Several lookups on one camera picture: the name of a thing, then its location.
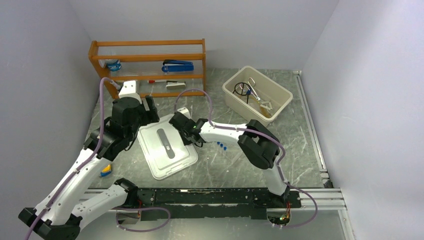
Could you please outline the black metal ring stand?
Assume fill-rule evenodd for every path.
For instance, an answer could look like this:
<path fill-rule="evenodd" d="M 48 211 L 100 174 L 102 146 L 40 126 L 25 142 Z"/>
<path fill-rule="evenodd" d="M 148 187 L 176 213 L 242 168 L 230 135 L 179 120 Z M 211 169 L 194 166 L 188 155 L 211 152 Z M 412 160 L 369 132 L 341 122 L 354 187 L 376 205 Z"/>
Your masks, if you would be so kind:
<path fill-rule="evenodd" d="M 249 96 L 251 94 L 251 86 L 247 82 L 238 82 L 232 91 L 238 96 Z"/>

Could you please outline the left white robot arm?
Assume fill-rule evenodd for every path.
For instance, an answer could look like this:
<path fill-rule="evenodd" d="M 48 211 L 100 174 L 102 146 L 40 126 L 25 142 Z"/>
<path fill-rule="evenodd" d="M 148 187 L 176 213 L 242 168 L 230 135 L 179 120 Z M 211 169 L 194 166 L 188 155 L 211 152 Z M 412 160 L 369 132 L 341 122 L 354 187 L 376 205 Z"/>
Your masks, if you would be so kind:
<path fill-rule="evenodd" d="M 129 150 L 139 128 L 159 121 L 153 97 L 144 104 L 131 96 L 116 99 L 112 115 L 85 141 L 80 154 L 55 189 L 36 207 L 25 207 L 18 218 L 44 240 L 75 240 L 90 222 L 115 207 L 141 204 L 138 187 L 120 178 L 105 192 L 80 202 L 93 179 L 120 152 Z"/>

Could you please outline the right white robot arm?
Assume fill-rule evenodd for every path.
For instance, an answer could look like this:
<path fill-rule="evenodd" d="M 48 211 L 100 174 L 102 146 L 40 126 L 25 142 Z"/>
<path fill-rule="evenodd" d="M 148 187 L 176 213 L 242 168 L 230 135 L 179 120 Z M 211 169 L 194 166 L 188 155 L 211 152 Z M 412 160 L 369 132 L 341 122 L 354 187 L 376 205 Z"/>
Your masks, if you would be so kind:
<path fill-rule="evenodd" d="M 258 120 L 252 119 L 246 124 L 223 124 L 206 118 L 194 121 L 175 112 L 169 124 L 178 131 L 185 144 L 220 142 L 237 145 L 254 167 L 263 170 L 270 202 L 275 207 L 288 202 L 291 187 L 280 167 L 286 150 Z"/>

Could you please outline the white plastic container lid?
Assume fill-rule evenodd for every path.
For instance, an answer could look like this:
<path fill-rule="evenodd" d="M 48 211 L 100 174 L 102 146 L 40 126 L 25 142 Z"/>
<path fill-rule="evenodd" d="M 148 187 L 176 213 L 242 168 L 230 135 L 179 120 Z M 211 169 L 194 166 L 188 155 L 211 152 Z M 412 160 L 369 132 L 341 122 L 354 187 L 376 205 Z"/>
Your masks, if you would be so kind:
<path fill-rule="evenodd" d="M 185 145 L 179 132 L 169 123 L 173 113 L 159 122 L 142 126 L 137 139 L 154 179 L 164 180 L 194 165 L 198 153 L 193 145 Z"/>

